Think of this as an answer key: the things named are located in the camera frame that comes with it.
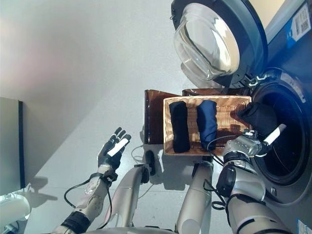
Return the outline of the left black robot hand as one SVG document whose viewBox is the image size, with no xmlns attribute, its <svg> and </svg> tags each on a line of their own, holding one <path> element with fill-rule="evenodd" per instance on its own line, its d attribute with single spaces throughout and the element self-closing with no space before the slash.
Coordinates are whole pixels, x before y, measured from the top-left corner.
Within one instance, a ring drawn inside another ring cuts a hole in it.
<svg viewBox="0 0 312 234">
<path fill-rule="evenodd" d="M 120 166 L 120 160 L 123 151 L 130 143 L 131 135 L 118 127 L 110 136 L 108 141 L 102 146 L 97 156 L 98 169 L 101 166 L 108 165 L 112 170 L 116 170 Z"/>
</svg>

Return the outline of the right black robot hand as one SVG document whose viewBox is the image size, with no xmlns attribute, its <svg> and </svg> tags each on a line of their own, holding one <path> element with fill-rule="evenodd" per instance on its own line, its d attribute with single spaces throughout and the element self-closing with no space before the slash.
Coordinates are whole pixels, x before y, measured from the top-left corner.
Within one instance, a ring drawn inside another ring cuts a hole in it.
<svg viewBox="0 0 312 234">
<path fill-rule="evenodd" d="M 258 131 L 246 129 L 242 135 L 227 141 L 222 156 L 225 158 L 229 153 L 241 153 L 246 157 L 264 157 L 271 150 L 273 142 L 286 128 L 287 125 L 280 124 L 263 141 L 258 139 Z"/>
</svg>

